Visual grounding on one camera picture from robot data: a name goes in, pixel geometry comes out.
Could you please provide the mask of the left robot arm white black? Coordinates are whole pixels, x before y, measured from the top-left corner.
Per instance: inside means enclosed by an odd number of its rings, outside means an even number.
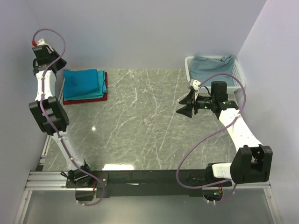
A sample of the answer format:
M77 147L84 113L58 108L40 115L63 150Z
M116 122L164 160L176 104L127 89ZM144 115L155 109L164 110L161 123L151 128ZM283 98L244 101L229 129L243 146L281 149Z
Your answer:
M87 188L93 183L93 175L71 140L68 132L69 118L55 94L56 73L66 65L66 61L45 43L33 45L37 94L35 100L29 103L29 110L41 131L50 136L60 148L68 167L68 174L61 174L69 181L77 181Z

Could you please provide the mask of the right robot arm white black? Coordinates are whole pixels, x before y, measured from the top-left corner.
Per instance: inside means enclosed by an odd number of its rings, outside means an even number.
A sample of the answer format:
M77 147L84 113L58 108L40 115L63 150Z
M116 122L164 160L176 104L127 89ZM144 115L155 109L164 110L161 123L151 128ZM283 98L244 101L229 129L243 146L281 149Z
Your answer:
M205 181L216 186L221 179L232 180L236 184L267 182L270 177L273 151L264 146L250 131L241 116L235 101L228 99L227 84L213 81L209 96L199 94L200 82L192 79L190 92L179 103L183 105L178 114L192 117L199 109L211 110L228 131L236 154L231 163L214 163L208 167Z

